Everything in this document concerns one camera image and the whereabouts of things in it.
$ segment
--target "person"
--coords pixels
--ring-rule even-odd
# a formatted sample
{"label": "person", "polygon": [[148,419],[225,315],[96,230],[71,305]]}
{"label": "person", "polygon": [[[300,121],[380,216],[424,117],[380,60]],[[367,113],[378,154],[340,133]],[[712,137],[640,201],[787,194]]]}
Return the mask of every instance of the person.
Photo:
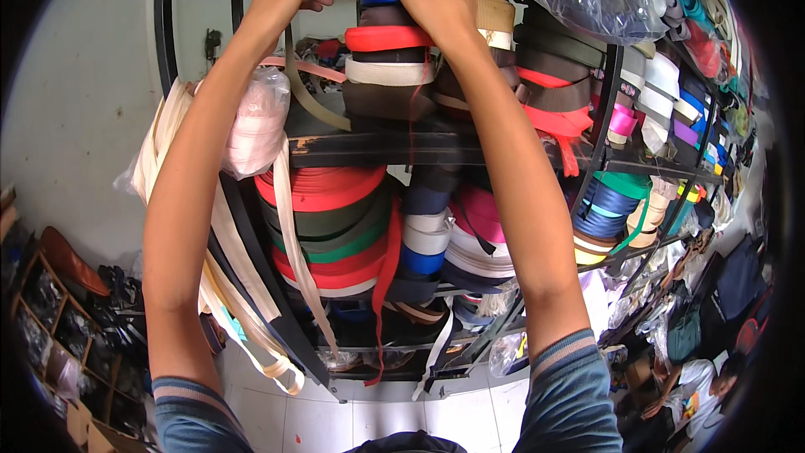
{"label": "person", "polygon": [[[526,303],[530,393],[515,451],[619,451],[609,373],[579,286],[568,207],[537,133],[478,35],[474,0],[400,1],[466,96]],[[167,451],[251,450],[221,398],[196,311],[216,179],[257,62],[300,6],[320,11],[331,3],[253,0],[196,93],[156,180],[143,235],[143,294],[156,421]],[[464,451],[424,432],[358,449],[364,447]]]}
{"label": "person", "polygon": [[740,353],[728,358],[720,373],[706,359],[691,360],[674,367],[659,399],[643,409],[640,416],[643,421],[625,431],[624,453],[662,451],[668,439],[687,426],[686,435],[673,449],[681,451],[735,385],[743,367],[744,357]]}

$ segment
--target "brown leather bag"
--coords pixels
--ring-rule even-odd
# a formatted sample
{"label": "brown leather bag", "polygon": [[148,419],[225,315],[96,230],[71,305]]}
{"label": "brown leather bag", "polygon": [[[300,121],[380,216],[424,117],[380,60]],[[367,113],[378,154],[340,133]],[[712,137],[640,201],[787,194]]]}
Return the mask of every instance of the brown leather bag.
{"label": "brown leather bag", "polygon": [[42,237],[39,239],[39,249],[47,260],[53,271],[57,275],[64,275],[86,290],[98,294],[99,296],[108,296],[109,287],[101,280],[101,277],[90,268],[78,254],[75,253],[73,247],[67,242],[61,233],[55,230],[53,226],[47,226],[42,231]]}

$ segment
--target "white tile floor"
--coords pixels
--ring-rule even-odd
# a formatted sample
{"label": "white tile floor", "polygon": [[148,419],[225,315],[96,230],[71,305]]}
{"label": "white tile floor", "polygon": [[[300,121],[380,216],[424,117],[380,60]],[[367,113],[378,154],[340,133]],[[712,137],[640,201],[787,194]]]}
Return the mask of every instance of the white tile floor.
{"label": "white tile floor", "polygon": [[443,400],[339,404],[308,380],[288,397],[235,343],[216,358],[225,398],[257,453],[337,453],[394,432],[427,430],[468,453],[511,453],[525,409],[525,380]]}

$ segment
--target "white t-shirt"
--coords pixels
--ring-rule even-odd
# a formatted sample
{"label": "white t-shirt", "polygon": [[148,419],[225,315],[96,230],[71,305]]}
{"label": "white t-shirt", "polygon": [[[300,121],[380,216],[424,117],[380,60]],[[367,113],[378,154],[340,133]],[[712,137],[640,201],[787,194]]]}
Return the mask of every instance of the white t-shirt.
{"label": "white t-shirt", "polygon": [[690,423],[688,437],[692,438],[718,406],[718,397],[710,395],[710,384],[716,375],[716,366],[709,360],[691,360],[682,366],[679,386],[662,404],[670,408],[674,418],[674,434]]}

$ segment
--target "black metal shelf frame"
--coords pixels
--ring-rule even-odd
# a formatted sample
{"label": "black metal shelf frame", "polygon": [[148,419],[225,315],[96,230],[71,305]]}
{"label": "black metal shelf frame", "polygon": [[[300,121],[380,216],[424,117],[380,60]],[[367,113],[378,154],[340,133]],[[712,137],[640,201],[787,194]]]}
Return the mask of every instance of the black metal shelf frame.
{"label": "black metal shelf frame", "polygon": [[[234,32],[243,18],[243,0],[230,0],[230,3]],[[154,0],[154,16],[160,83],[163,94],[167,96],[172,82],[179,75],[173,35],[171,0]],[[683,46],[676,45],[672,42],[669,42],[669,44],[679,51],[682,59],[691,65],[694,74],[698,74],[699,78],[701,78],[709,88],[713,95],[710,116],[715,116],[717,101],[715,95],[717,88],[715,88],[708,79],[701,76]],[[605,137],[613,113],[616,91],[620,82],[623,54],[623,46],[609,45],[607,48],[604,70],[605,77],[602,83],[600,104],[593,120],[592,133],[589,135],[589,142],[584,143],[586,148],[583,148],[581,153],[577,154],[579,168],[584,171],[584,174],[576,181],[578,189],[574,190],[574,195],[571,196],[569,200],[571,214],[577,211],[581,199],[584,196],[584,192],[589,186],[592,173],[596,170],[634,174],[657,174],[666,177],[688,179],[688,183],[682,194],[682,199],[687,197],[694,183],[717,182],[719,180],[719,177],[708,174],[701,169],[704,148],[699,150],[696,167],[692,169],[678,165],[649,165],[636,161],[625,161],[608,157],[608,146],[606,145]],[[709,119],[704,136],[709,135],[713,120],[715,120],[714,117]],[[410,147],[412,137],[415,143],[413,150]],[[484,164],[483,153],[480,150],[478,138],[476,136],[465,136],[463,133],[428,132],[414,133],[413,135],[409,135],[408,133],[331,133],[321,136],[291,137],[290,143],[291,165],[294,167],[366,166],[384,163],[407,164],[411,161],[411,158],[413,158],[415,164]],[[555,168],[560,168],[561,156],[558,152],[551,152],[549,147],[547,147],[547,149],[552,164]],[[234,180],[222,178],[221,181],[224,185],[230,207],[233,205],[248,206],[254,201],[249,199],[247,190],[244,190],[242,186],[236,186]],[[670,224],[668,226],[673,224],[675,218],[679,215],[681,207],[682,204],[678,203],[671,214]],[[326,388],[330,389],[331,392],[335,390],[334,387],[330,386],[331,383],[329,380],[331,378],[363,378],[360,375],[350,377],[349,375],[330,373],[326,369],[316,355],[316,348],[304,335],[299,322],[296,321],[290,307],[288,307],[286,299],[287,291],[283,287],[282,278],[279,277],[274,269],[273,263],[267,260],[264,254],[258,255],[259,252],[257,252],[257,249],[259,245],[255,244],[255,242],[260,240],[260,236],[257,234],[260,229],[258,227],[251,227],[248,217],[246,217],[246,220],[243,218],[237,220],[236,227],[242,238],[250,239],[253,244],[251,247],[247,246],[247,248],[249,248],[249,256],[255,261],[255,266],[261,278],[282,312],[281,317],[270,323],[270,329],[277,340],[287,349],[294,363],[300,367],[307,376],[313,378],[316,382],[320,382]],[[669,245],[679,238],[680,237],[668,237],[666,231],[663,230],[657,239],[657,243],[653,246],[642,249],[625,248],[619,252],[618,255],[608,257],[598,265],[580,266],[579,272],[604,266],[616,266],[625,259],[645,254],[638,272],[634,275],[634,277],[637,277],[658,248]],[[630,284],[634,282],[634,277],[630,280]],[[465,292],[466,291],[462,289],[442,287],[437,291],[436,295],[448,296],[464,294]],[[458,340],[468,343],[468,347],[466,347],[459,356],[450,359],[444,367],[435,368],[431,374],[431,383],[433,379],[465,377],[473,368],[484,363],[492,343],[496,338],[507,336],[508,334],[516,334],[524,330],[522,326],[512,327],[513,324],[519,322],[518,318],[521,318],[520,314],[523,312],[523,309],[524,301],[522,300],[522,295],[518,293],[514,305],[506,315],[496,318],[492,324],[478,336]],[[408,347],[394,347],[394,349],[424,350],[429,349],[431,346],[432,344],[422,344]],[[390,374],[389,377],[385,377],[384,380],[394,380],[398,378],[403,378],[403,373]]]}

